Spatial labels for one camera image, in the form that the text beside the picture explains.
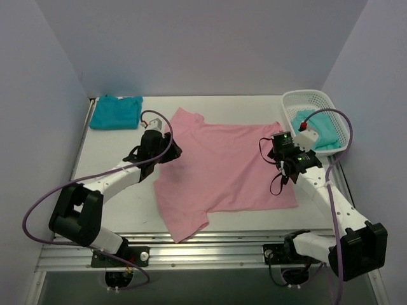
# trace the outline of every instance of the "pink shirt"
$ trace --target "pink shirt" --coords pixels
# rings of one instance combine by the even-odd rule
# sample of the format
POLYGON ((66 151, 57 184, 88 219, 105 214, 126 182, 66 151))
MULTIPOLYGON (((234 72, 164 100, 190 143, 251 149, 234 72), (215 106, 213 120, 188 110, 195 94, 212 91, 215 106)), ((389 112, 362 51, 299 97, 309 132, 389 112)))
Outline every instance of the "pink shirt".
MULTIPOLYGON (((183 153, 160 165, 154 188, 161 216, 176 243, 207 226, 208 212, 297 207, 291 181, 279 196, 270 194, 270 183, 279 171, 259 152, 261 137, 282 131, 278 122, 207 124, 202 115, 181 108, 170 122, 183 153)), ((262 141, 264 155, 271 148, 271 141, 262 141)), ((279 185, 277 179, 273 192, 279 185)))

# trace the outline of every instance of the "white laundry basket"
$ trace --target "white laundry basket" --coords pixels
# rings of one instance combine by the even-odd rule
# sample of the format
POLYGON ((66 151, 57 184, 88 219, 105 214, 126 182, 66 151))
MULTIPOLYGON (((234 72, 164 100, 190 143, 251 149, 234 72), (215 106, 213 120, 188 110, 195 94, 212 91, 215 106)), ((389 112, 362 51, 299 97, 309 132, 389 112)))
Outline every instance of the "white laundry basket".
MULTIPOLYGON (((291 121, 296 117, 298 111, 335 108, 335 106, 324 92, 318 90, 296 90, 283 94, 282 108, 288 119, 291 133, 296 135, 299 132, 298 128, 294 130, 291 121)), ((315 150, 318 157, 332 156, 333 154, 343 151, 349 142, 349 132, 340 115, 329 111, 325 113, 331 118, 332 124, 338 134, 341 147, 325 151, 315 150)))

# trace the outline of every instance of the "white wall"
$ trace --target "white wall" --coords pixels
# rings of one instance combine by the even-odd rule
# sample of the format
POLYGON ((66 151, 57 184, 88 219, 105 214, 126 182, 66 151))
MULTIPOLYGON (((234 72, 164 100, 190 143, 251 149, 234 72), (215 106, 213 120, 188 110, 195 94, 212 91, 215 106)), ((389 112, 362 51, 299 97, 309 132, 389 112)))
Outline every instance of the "white wall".
POLYGON ((366 0, 37 0, 89 94, 320 88, 366 0))
MULTIPOLYGON (((33 0, 0 3, 0 303, 23 304, 41 245, 21 229, 26 210, 69 178, 88 100, 33 0)), ((30 221, 49 238, 54 201, 30 221)))
POLYGON ((354 125, 344 170, 356 207, 389 231, 391 304, 407 300, 406 87, 407 1, 369 0, 323 90, 354 125))

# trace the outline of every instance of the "blue towel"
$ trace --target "blue towel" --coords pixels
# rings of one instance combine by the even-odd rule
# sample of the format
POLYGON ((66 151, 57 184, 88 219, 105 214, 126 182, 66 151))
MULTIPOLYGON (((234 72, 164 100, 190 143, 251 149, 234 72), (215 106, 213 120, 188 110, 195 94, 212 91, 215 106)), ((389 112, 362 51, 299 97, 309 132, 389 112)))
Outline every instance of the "blue towel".
MULTIPOLYGON (((313 113, 314 110, 298 111, 296 117, 291 121, 296 134, 299 134, 298 129, 300 124, 313 113)), ((331 118, 326 113, 318 113, 308 121, 308 127, 313 128, 318 132, 319 138, 312 147, 313 150, 326 151, 329 149, 337 149, 341 147, 338 134, 332 124, 331 118)))
POLYGON ((100 130, 136 129, 139 126, 142 97, 118 99, 111 95, 100 97, 89 127, 100 130))

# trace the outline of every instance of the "screw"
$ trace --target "screw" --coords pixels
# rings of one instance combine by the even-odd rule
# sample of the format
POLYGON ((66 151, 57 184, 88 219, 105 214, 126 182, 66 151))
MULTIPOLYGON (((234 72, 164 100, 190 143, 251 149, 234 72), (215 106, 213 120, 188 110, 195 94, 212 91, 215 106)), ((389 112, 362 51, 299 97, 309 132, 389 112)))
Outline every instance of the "screw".
POLYGON ((267 258, 272 258, 273 257, 273 251, 271 251, 270 249, 265 251, 265 257, 267 258))
POLYGON ((148 258, 149 258, 149 255, 148 255, 147 252, 141 252, 141 253, 140 253, 140 260, 141 260, 142 262, 146 262, 146 261, 148 260, 148 258))

